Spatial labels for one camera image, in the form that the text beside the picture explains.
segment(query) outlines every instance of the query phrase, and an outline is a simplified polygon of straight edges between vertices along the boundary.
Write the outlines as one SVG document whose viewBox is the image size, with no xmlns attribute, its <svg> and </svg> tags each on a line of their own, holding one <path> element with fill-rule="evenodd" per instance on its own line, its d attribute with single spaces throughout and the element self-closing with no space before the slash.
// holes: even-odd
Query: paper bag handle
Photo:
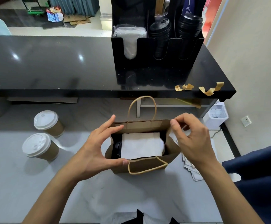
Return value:
<svg viewBox="0 0 271 224">
<path fill-rule="evenodd" d="M 136 175 L 136 174 L 143 174 L 143 173 L 147 173 L 147 172 L 150 172 L 150 171 L 153 171 L 153 170 L 157 170 L 157 169 L 160 169 L 162 167 L 166 167 L 168 165 L 167 162 L 161 160 L 158 156 L 155 156 L 159 161 L 163 162 L 164 164 L 161 165 L 161 166 L 158 166 L 158 167 L 155 167 L 155 168 L 151 168 L 149 170 L 143 170 L 143 171 L 140 171 L 140 172 L 131 172 L 130 171 L 130 162 L 128 163 L 128 172 L 132 175 Z"/>
<path fill-rule="evenodd" d="M 127 123 L 129 123 L 130 109 L 131 109 L 131 107 L 133 106 L 133 104 L 134 104 L 136 101 L 138 101 L 138 100 L 140 100 L 140 99 L 142 99 L 142 98 L 146 98 L 146 97 L 147 97 L 147 98 L 151 98 L 151 99 L 153 100 L 153 103 L 154 103 L 154 106 L 155 106 L 155 113 L 154 113 L 154 116 L 153 116 L 153 118 L 152 118 L 151 121 L 153 121 L 153 120 L 155 119 L 155 116 L 156 116 L 156 103 L 155 103 L 155 100 L 154 100 L 153 97 L 151 97 L 151 96 L 141 96 L 141 97 L 136 98 L 136 99 L 131 103 L 131 105 L 129 106 L 128 114 L 127 114 Z"/>
</svg>

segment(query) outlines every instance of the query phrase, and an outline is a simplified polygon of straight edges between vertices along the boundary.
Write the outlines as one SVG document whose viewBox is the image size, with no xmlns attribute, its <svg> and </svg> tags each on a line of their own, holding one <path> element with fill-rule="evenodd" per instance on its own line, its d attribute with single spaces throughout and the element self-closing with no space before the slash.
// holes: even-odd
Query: electrical outlet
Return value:
<svg viewBox="0 0 271 224">
<path fill-rule="evenodd" d="M 250 124 L 252 124 L 250 118 L 248 116 L 245 116 L 241 119 L 241 122 L 243 124 L 244 127 L 249 126 Z"/>
</svg>

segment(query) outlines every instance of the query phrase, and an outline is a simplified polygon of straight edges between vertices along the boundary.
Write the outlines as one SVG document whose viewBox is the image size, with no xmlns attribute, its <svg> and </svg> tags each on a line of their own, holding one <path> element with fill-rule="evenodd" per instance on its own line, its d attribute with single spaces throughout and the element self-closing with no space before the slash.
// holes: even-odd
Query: black granite counter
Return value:
<svg viewBox="0 0 271 224">
<path fill-rule="evenodd" d="M 211 97 L 216 82 L 225 82 Z M 191 83 L 191 91 L 175 85 Z M 116 70 L 110 37 L 0 36 L 0 96 L 231 98 L 236 90 L 203 45 L 191 70 Z"/>
</svg>

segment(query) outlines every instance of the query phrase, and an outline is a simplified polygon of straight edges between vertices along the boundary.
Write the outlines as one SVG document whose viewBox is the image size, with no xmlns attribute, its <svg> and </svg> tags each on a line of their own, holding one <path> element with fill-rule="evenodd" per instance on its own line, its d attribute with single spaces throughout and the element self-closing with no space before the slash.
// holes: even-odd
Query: left hand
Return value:
<svg viewBox="0 0 271 224">
<path fill-rule="evenodd" d="M 108 137 L 124 128 L 124 125 L 110 127 L 115 121 L 116 116 L 112 117 L 95 129 L 89 135 L 81 149 L 69 160 L 60 170 L 66 176 L 76 181 L 82 181 L 93 177 L 101 171 L 113 167 L 128 165 L 127 159 L 107 159 L 102 155 L 101 145 Z"/>
</svg>

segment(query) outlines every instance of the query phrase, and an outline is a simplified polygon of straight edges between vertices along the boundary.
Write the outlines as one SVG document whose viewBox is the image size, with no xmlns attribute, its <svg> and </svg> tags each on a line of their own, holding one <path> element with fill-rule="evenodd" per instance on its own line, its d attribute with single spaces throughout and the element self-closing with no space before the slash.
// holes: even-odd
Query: paper bag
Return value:
<svg viewBox="0 0 271 224">
<path fill-rule="evenodd" d="M 169 136 L 171 132 L 170 128 L 170 120 L 154 120 L 156 116 L 156 103 L 154 99 L 150 96 L 142 96 L 135 99 L 128 110 L 127 120 L 129 118 L 130 109 L 132 105 L 139 99 L 149 97 L 153 100 L 155 105 L 155 113 L 150 121 L 126 121 L 126 122 L 115 122 L 111 125 L 111 127 L 124 125 L 124 128 L 117 132 L 117 134 L 122 133 L 144 133 L 144 132 L 161 132 L 166 131 L 166 139 L 165 146 L 167 150 L 167 155 L 164 156 L 152 156 L 138 159 L 131 159 L 128 166 L 116 167 L 111 169 L 115 174 L 117 173 L 126 173 L 129 172 L 132 175 L 141 174 L 150 172 L 157 169 L 164 169 L 166 166 L 172 162 L 178 154 L 181 152 L 180 147 L 173 141 L 173 139 Z M 111 159 L 111 154 L 113 150 L 114 141 L 111 138 L 111 145 L 107 149 L 105 153 L 105 158 Z"/>
</svg>

